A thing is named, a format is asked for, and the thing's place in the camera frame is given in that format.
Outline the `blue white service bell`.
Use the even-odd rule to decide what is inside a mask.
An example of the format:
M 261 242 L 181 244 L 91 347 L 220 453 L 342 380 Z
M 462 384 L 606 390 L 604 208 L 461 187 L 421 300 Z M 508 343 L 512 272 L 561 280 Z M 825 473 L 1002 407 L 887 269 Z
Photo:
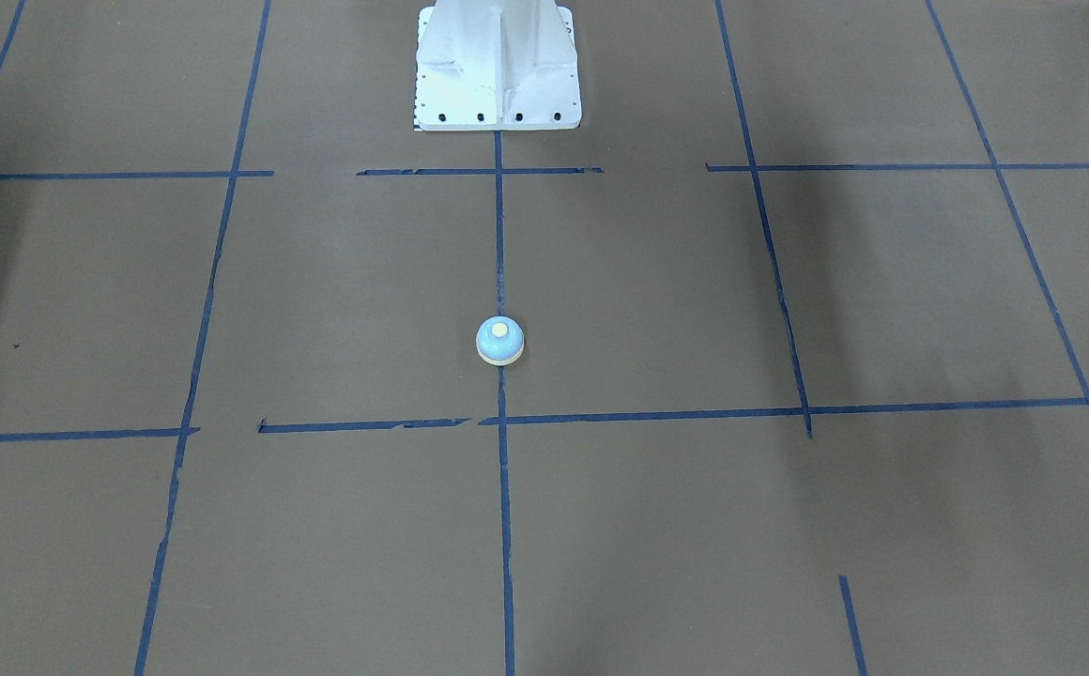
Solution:
M 526 351 L 526 333 L 514 319 L 492 316 L 476 330 L 475 347 L 484 362 L 510 365 L 518 361 Z

